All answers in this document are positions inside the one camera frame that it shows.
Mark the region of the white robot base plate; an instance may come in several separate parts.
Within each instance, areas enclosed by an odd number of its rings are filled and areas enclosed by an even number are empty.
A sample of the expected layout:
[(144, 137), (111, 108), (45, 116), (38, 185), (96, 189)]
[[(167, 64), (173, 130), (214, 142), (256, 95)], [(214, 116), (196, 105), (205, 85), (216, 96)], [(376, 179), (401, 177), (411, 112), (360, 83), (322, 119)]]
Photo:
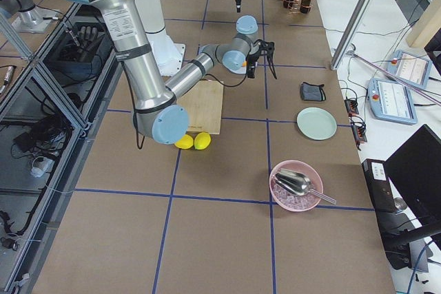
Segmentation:
[(173, 76), (182, 68), (185, 48), (185, 44), (174, 43), (166, 48), (154, 49), (154, 57), (161, 76)]

